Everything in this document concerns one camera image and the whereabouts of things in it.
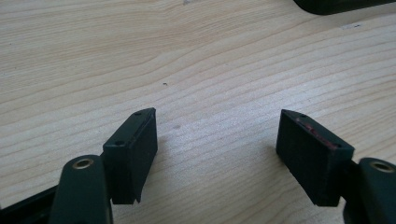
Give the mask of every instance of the dark object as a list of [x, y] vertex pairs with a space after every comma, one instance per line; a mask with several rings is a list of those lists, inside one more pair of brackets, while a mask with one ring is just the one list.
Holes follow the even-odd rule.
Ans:
[[307, 115], [282, 110], [276, 153], [318, 206], [346, 199], [346, 223], [396, 223], [396, 166], [364, 158]]
[[294, 0], [303, 10], [317, 15], [331, 15], [364, 7], [374, 7], [396, 0]]
[[140, 203], [140, 196], [157, 153], [155, 110], [132, 114], [103, 145], [101, 155], [114, 204]]
[[113, 223], [111, 205], [140, 202], [157, 152], [155, 109], [132, 114], [101, 156], [68, 162], [60, 184], [0, 211], [0, 223]]
[[69, 161], [62, 170], [49, 224], [112, 223], [105, 168], [99, 156]]
[[48, 223], [57, 186], [0, 211], [0, 223]]

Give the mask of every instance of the clamp jaw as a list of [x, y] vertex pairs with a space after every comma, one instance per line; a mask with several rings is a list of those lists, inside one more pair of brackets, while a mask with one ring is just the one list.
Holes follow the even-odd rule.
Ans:
[[282, 110], [276, 153], [312, 203], [337, 206], [346, 199], [346, 223], [396, 223], [396, 166], [352, 160], [354, 147], [307, 115]]
[[105, 142], [102, 155], [69, 161], [58, 186], [1, 210], [1, 221], [111, 224], [110, 199], [140, 202], [157, 149], [155, 109], [135, 112]]

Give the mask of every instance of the red mark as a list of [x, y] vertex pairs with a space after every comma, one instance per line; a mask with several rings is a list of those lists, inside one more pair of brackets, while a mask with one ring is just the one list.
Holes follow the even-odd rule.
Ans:
[[335, 145], [334, 143], [332, 143], [331, 141], [327, 140], [325, 137], [321, 136], [317, 130], [314, 129], [314, 127], [312, 127], [311, 124], [309, 123], [303, 123], [300, 121], [300, 119], [296, 119], [297, 122], [303, 124], [303, 126], [309, 131], [311, 132], [319, 141], [321, 141], [326, 147], [328, 147], [329, 149], [332, 150], [336, 150], [338, 148], [337, 145]]

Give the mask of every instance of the wood grain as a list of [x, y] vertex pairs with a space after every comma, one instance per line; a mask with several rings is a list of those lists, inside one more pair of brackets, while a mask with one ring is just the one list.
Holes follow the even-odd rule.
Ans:
[[292, 1], [0, 1], [0, 203], [58, 183], [157, 108], [142, 203], [115, 223], [343, 223], [275, 154], [281, 108], [396, 163], [396, 4], [320, 17]]

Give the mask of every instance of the wooden table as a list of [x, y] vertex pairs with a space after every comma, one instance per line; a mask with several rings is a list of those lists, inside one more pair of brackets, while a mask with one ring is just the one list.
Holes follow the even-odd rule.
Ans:
[[280, 110], [396, 163], [396, 4], [320, 17], [283, 0], [0, 3], [0, 203], [56, 185], [157, 109], [142, 203], [115, 223], [343, 223], [275, 152]]

